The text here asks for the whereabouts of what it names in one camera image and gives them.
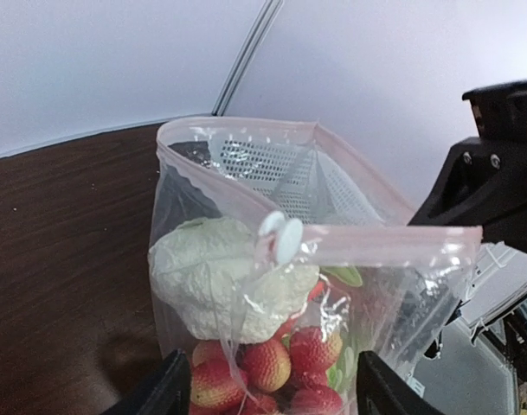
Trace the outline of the white cauliflower toy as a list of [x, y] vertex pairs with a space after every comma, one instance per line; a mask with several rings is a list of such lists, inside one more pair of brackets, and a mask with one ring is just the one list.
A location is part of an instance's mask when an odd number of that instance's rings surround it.
[[254, 287], [254, 235], [228, 217], [184, 222], [148, 253], [151, 287], [198, 340], [265, 342], [305, 306], [316, 265], [282, 265]]

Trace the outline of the right aluminium frame post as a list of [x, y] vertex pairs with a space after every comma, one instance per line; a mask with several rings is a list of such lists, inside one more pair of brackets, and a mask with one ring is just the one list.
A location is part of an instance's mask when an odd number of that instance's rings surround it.
[[283, 0], [266, 0], [263, 3], [213, 106], [211, 112], [213, 117], [221, 117], [226, 113], [259, 45], [272, 27], [283, 3]]

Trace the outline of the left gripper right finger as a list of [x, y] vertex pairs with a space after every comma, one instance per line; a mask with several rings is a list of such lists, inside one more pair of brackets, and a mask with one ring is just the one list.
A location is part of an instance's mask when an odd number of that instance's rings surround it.
[[359, 415], [443, 415], [411, 389], [375, 352], [357, 361]]

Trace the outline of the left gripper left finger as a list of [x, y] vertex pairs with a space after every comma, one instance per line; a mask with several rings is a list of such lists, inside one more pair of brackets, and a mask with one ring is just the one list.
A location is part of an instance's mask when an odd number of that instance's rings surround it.
[[188, 415], [190, 413], [190, 363], [176, 349], [144, 378], [131, 393], [101, 415]]

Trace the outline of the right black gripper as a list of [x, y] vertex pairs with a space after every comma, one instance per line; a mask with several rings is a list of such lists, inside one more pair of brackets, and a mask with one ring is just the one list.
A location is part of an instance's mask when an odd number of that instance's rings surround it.
[[527, 254], [527, 80], [463, 93], [478, 135], [451, 147], [410, 226], [481, 227]]

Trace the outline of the green leafy vegetable toy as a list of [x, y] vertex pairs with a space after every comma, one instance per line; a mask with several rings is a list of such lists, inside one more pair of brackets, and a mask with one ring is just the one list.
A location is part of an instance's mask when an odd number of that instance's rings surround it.
[[350, 388], [355, 376], [359, 323], [353, 309], [357, 289], [363, 285], [361, 275], [355, 267], [325, 267], [324, 275], [328, 279], [328, 310], [336, 319], [336, 328], [340, 329], [343, 346], [337, 362], [328, 370], [329, 386], [339, 393]]

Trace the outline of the red lychee bunch toy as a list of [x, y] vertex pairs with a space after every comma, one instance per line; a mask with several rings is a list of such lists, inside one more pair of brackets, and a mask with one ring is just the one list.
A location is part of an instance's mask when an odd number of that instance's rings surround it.
[[250, 290], [224, 339], [190, 355], [192, 414], [346, 414], [348, 285], [331, 274]]

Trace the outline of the white plastic basket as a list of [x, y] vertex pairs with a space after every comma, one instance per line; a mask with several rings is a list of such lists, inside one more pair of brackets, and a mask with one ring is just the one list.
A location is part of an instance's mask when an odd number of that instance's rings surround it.
[[209, 141], [213, 166], [305, 224], [381, 225], [389, 217], [312, 143], [224, 133]]

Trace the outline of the clear dotted zip bag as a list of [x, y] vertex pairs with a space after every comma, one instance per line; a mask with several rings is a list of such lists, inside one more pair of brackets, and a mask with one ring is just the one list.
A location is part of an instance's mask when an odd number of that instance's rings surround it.
[[408, 384], [457, 308], [478, 227], [413, 209], [318, 124], [184, 118], [157, 132], [148, 251], [163, 353], [193, 414], [432, 414]]

